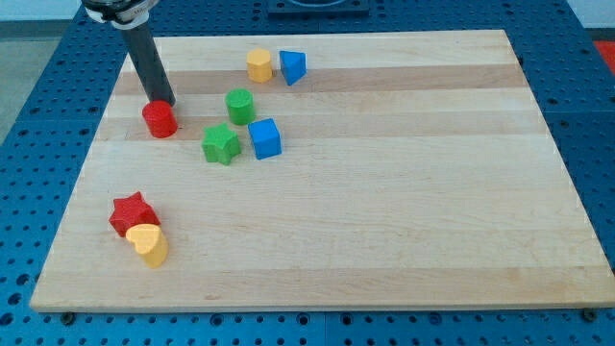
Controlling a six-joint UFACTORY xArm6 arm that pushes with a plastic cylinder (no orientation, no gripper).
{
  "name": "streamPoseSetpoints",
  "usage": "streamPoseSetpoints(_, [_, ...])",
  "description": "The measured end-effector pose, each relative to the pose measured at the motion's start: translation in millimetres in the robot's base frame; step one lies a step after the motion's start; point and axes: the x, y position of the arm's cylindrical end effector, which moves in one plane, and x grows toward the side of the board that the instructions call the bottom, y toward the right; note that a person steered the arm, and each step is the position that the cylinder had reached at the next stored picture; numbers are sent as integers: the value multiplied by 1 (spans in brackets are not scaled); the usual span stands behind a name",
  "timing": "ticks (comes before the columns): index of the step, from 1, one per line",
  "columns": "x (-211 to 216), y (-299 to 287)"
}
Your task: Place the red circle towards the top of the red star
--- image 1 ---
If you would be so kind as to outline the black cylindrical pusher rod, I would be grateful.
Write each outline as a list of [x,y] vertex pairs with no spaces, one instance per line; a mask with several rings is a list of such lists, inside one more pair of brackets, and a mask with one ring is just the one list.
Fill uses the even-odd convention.
[[142,23],[130,30],[122,30],[121,35],[148,100],[164,101],[174,106],[175,94],[149,25]]

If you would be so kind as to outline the silver white tool mount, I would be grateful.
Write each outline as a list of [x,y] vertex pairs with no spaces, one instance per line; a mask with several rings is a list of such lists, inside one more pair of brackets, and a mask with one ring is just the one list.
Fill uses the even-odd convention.
[[125,25],[148,14],[160,0],[82,0],[90,18]]

